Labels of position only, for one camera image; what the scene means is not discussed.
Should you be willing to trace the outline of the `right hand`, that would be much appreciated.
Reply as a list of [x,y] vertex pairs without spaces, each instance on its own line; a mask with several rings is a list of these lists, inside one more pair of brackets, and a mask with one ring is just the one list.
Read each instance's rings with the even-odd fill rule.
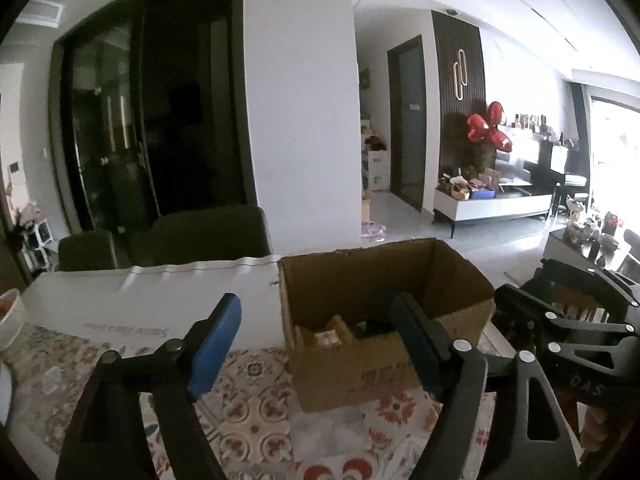
[[584,449],[582,459],[614,453],[626,438],[626,433],[626,422],[618,416],[608,414],[603,408],[588,405],[579,435],[580,445]]

